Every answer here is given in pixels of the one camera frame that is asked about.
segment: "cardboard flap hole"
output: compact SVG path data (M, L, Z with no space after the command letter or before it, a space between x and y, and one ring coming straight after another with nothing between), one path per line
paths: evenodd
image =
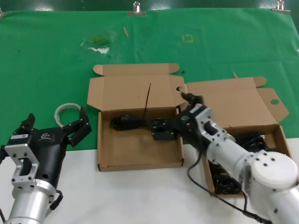
M273 99L273 100L270 101L270 103L272 105L277 105L277 104L279 104L279 100L278 99Z
M176 88L176 90L179 91L179 92L183 92L183 91L184 91L184 88L183 88L182 86L178 86L178 87Z

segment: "cable bundle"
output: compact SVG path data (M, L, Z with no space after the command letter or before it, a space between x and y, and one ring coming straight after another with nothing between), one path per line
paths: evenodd
M118 131L133 130L137 128L146 128L150 130L160 129L165 127L165 125L165 119L157 118L145 120L130 115L123 115L121 117L113 118L110 121L110 127Z

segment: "metal bracket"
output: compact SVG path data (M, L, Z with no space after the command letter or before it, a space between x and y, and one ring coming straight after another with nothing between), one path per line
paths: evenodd
M138 1L133 3L133 12L128 12L128 15L141 15L145 16L146 12L140 11L140 3Z
M13 186L22 189L34 185L34 179L37 173L39 162L28 144L5 146L5 151L16 164L16 169L11 180ZM23 168L22 160L26 159L30 160L32 164L30 173L28 175L20 176Z
M272 11L277 13L291 14L290 10L285 10L284 3L285 2L283 0L278 0L277 8L273 8Z

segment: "white stain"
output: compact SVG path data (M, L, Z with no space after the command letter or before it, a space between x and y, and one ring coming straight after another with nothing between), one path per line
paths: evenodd
M94 51L99 51L99 52L101 52L101 54L106 54L109 51L109 47L107 47L107 48L89 48L89 49L94 50Z

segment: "yellow mark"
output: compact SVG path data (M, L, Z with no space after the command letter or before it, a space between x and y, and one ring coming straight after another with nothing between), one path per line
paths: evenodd
M183 35L183 42L193 43L193 35L192 34Z

